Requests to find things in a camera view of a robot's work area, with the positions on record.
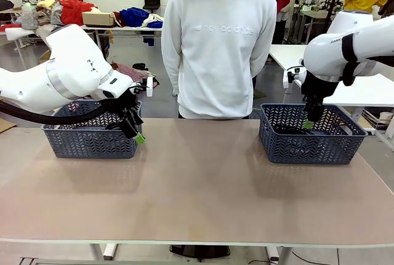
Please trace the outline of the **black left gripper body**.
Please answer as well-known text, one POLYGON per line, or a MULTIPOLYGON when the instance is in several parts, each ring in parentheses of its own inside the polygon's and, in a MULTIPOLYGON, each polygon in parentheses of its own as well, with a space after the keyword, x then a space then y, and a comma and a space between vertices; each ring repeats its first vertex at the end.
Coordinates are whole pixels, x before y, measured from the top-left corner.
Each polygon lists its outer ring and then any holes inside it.
POLYGON ((130 89, 127 89, 118 98, 118 117, 132 121, 132 110, 137 111, 137 96, 130 89))

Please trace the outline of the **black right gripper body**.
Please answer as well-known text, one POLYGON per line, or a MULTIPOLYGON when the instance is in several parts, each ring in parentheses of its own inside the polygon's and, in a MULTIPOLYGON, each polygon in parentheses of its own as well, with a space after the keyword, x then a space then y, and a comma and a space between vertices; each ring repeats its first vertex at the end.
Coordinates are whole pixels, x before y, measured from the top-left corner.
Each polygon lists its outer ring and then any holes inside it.
POLYGON ((322 105, 326 97, 335 92, 335 83, 317 78, 312 73, 307 73, 301 86, 301 94, 306 107, 322 105))

